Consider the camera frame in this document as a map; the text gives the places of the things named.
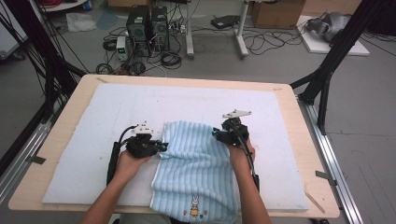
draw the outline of striped towel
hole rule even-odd
[[[189,121],[165,125],[168,150],[152,182],[150,208],[182,222],[232,223],[237,215],[233,168],[227,147],[209,125]]]

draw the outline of gray floor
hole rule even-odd
[[[92,11],[98,21],[102,11]],[[209,26],[211,18],[201,18]],[[103,62],[103,37],[125,24],[115,21],[108,30],[66,33],[65,39],[90,71]],[[396,44],[371,40],[396,53]],[[364,40],[369,57],[347,56],[336,70],[330,89],[326,128],[346,182],[365,223],[396,223],[396,62],[395,57]],[[194,33],[196,55],[186,57],[177,70],[155,68],[146,76],[183,77],[252,82],[291,83],[315,71],[325,55],[308,53],[304,45],[285,46],[240,60],[231,34]],[[68,61],[78,65],[70,50]],[[295,90],[300,93],[304,88]],[[35,73],[28,61],[0,65],[0,156],[43,103]],[[0,205],[0,223],[75,223],[82,214],[10,211]],[[310,223],[305,218],[274,218],[274,223]],[[341,215],[331,223],[347,223]]]

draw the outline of wooden tabletop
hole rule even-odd
[[[323,171],[318,153],[305,124],[302,112],[291,87],[287,84],[182,79],[163,77],[117,77],[86,75],[79,82],[61,116],[56,121],[37,156],[47,159],[42,165],[32,163],[23,180],[9,201],[13,210],[30,211],[86,211],[88,205],[44,204],[56,165],[73,132],[100,83],[120,83],[152,86],[178,86],[233,90],[272,91],[290,138],[290,145],[304,185],[310,209],[303,213],[270,213],[271,217],[338,217],[340,212],[329,182],[316,177],[315,171]],[[119,206],[116,213],[153,213],[148,207]]]

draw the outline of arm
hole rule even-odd
[[[254,158],[255,149],[251,145],[250,140],[247,140],[247,146],[250,152],[253,153]],[[241,197],[242,222],[271,224],[272,222],[262,202],[262,197],[254,185],[245,151],[233,146],[228,146],[228,149],[230,149],[230,162],[236,175]]]
[[[140,165],[149,161],[149,159],[150,157],[137,159],[131,156],[127,151],[121,152],[117,171],[114,174],[113,179],[99,195],[85,217],[79,223],[107,224],[117,206],[117,202],[119,201],[123,189],[129,180],[134,178]]]

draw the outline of human hand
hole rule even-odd
[[[247,140],[248,150],[252,153],[251,157],[254,160],[256,157],[256,149],[251,145],[250,139]],[[243,146],[235,147],[227,145],[230,150],[230,163],[235,172],[250,173],[250,166],[248,164],[248,156],[246,155]]]
[[[113,179],[126,184],[129,180],[134,178],[134,176],[137,174],[137,171],[139,170],[139,167],[150,159],[151,157],[138,159],[133,157],[128,151],[122,151]]]

